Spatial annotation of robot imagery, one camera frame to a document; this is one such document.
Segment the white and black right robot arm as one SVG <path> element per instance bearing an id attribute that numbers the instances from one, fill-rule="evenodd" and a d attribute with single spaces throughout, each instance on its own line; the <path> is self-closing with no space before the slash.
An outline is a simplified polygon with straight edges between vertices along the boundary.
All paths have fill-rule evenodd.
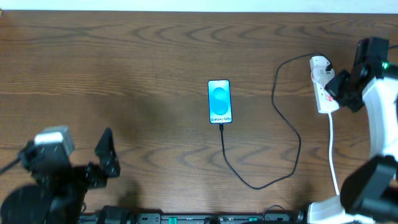
<path id="1" fill-rule="evenodd" d="M 352 112 L 365 107 L 369 120 L 369 160 L 348 176 L 338 195 L 313 202 L 302 223 L 376 223 L 397 221 L 397 65 L 388 61 L 389 40 L 358 42 L 351 71 L 335 75 L 323 55 L 310 59 L 311 78 L 326 98 Z"/>

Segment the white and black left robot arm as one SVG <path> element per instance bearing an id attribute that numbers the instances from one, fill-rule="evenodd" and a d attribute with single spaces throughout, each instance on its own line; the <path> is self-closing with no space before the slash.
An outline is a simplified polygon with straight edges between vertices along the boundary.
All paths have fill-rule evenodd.
<path id="1" fill-rule="evenodd" d="M 111 128 L 101 136 L 95 154 L 99 164 L 72 166 L 74 151 L 68 126 L 45 128 L 28 141 L 17 161 L 35 184 L 9 194 L 1 205 L 2 223 L 78 223 L 89 189 L 104 188 L 121 168 Z"/>

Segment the blue Galaxy smartphone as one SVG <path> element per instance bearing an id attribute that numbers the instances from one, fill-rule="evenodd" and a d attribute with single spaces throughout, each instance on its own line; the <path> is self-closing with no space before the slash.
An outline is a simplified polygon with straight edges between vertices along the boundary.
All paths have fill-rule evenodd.
<path id="1" fill-rule="evenodd" d="M 208 81 L 209 120 L 211 124 L 233 122 L 229 80 Z"/>

